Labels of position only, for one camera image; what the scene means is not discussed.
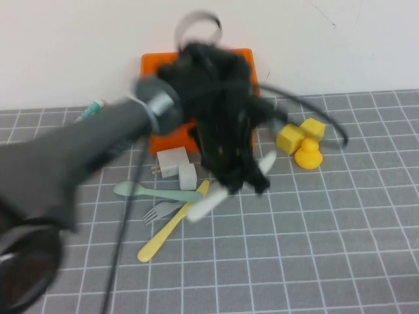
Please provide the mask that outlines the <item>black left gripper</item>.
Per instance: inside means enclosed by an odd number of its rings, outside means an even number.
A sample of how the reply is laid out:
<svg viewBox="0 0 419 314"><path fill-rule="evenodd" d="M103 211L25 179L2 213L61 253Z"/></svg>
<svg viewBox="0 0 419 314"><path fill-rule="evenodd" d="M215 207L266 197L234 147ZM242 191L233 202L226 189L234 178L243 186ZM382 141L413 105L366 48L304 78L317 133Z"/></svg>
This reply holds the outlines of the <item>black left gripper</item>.
<svg viewBox="0 0 419 314"><path fill-rule="evenodd" d="M168 136L193 122L189 130L201 154L202 167L215 175L229 194L246 183L262 194L270 187L266 174L272 166L259 165L253 156L253 130L270 120L287 122L287 113L255 93L251 66L240 54L204 43L189 43L176 59L160 64L158 79L178 96L179 113Z"/></svg>

